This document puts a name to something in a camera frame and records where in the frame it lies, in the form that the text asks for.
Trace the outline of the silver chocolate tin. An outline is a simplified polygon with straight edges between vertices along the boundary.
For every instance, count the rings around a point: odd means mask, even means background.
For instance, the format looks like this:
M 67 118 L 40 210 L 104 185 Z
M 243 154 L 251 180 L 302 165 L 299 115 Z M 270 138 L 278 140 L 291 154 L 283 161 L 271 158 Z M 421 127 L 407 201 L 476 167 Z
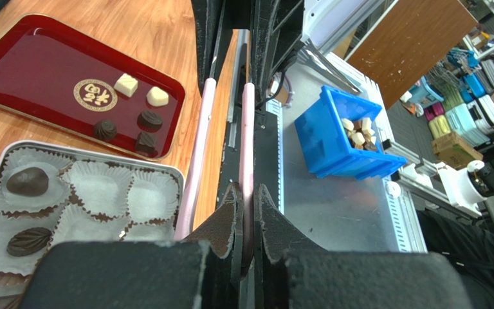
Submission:
M 35 197 L 9 192 L 9 177 L 29 167 L 45 171 L 48 190 Z M 0 296 L 22 294 L 59 243 L 171 240 L 183 187 L 183 174 L 168 165 L 33 140 L 10 144 L 0 156 Z M 48 244 L 29 256 L 9 255 L 9 240 L 32 227 L 52 231 Z

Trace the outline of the dark striped oval chocolate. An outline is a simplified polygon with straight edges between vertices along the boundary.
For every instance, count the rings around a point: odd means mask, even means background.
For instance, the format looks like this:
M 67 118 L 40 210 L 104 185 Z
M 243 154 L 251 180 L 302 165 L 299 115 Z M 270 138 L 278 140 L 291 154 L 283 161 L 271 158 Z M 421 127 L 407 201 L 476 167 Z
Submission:
M 147 132 L 157 132 L 163 125 L 162 118 L 151 110 L 142 111 L 137 117 L 137 125 Z

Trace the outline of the white square chocolate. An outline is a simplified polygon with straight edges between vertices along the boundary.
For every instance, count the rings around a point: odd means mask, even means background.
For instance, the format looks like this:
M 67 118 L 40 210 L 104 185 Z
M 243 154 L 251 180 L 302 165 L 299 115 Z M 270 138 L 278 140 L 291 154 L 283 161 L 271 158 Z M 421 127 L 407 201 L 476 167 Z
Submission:
M 126 97 L 131 98 L 138 89 L 138 85 L 139 82 L 136 78 L 123 73 L 115 82 L 114 89 Z

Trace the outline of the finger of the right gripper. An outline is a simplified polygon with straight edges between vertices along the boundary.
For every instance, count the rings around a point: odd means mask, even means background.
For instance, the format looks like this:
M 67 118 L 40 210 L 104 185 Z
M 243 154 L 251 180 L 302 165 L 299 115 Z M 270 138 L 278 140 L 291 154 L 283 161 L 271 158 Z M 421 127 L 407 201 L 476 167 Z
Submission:
M 226 1 L 191 0 L 196 28 L 197 81 L 203 92 L 209 78 L 219 80 L 223 67 L 221 37 Z
M 255 101 L 266 99 L 272 76 L 283 72 L 304 46 L 302 37 L 304 2 L 254 1 L 250 25 L 250 80 Z

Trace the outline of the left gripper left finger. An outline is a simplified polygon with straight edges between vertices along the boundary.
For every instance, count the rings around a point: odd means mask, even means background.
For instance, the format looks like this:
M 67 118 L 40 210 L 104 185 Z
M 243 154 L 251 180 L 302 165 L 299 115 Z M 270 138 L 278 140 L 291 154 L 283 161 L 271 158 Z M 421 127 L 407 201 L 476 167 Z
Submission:
M 70 241 L 35 269 L 19 308 L 237 308 L 242 192 L 183 241 Z

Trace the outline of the dark textured chocolate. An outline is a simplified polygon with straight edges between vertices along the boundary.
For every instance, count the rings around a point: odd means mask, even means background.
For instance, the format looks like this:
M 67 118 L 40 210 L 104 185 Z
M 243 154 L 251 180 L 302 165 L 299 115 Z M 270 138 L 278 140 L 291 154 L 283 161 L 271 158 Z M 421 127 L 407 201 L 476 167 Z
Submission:
M 29 167 L 11 175 L 6 188 L 9 192 L 21 196 L 40 196 L 49 188 L 49 177 L 41 168 Z

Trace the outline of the dark striped square chocolate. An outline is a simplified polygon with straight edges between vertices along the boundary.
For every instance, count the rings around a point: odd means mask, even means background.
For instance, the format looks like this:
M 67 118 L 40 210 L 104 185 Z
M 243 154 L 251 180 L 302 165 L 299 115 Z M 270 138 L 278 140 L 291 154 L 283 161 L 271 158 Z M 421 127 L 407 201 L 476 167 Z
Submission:
M 134 150 L 137 153 L 145 154 L 146 156 L 154 156 L 158 154 L 158 141 L 155 133 L 141 131 L 138 133 Z

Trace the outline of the white shell chocolate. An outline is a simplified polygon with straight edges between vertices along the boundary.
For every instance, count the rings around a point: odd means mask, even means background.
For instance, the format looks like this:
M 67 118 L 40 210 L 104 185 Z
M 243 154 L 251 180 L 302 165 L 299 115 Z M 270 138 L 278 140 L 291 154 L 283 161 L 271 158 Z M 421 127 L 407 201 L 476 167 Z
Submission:
M 154 86 L 148 91 L 146 99 L 150 106 L 162 107 L 169 103 L 169 94 L 161 88 Z

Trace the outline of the dark round swirl chocolate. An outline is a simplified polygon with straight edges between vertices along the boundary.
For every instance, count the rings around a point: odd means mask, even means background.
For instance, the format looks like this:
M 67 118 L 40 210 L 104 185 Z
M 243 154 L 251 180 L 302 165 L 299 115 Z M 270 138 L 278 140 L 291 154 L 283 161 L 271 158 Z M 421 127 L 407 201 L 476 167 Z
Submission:
M 117 135 L 116 124 L 109 119 L 103 119 L 98 121 L 93 127 L 93 134 L 95 138 L 108 142 L 115 138 Z

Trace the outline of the dark square chocolate top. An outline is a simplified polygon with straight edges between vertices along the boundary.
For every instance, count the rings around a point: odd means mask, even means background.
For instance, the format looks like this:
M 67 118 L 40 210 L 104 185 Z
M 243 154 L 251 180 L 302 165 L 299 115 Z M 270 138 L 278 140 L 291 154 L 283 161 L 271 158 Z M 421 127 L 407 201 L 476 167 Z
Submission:
M 18 309 L 21 294 L 0 296 L 0 309 Z

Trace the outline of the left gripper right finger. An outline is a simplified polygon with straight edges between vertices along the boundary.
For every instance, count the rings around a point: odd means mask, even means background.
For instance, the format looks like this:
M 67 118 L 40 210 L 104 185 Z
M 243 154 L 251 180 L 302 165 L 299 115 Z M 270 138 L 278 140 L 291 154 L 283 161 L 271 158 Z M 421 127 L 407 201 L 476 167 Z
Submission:
M 270 192 L 253 192 L 256 308 L 471 308 L 437 254 L 333 252 L 300 232 Z

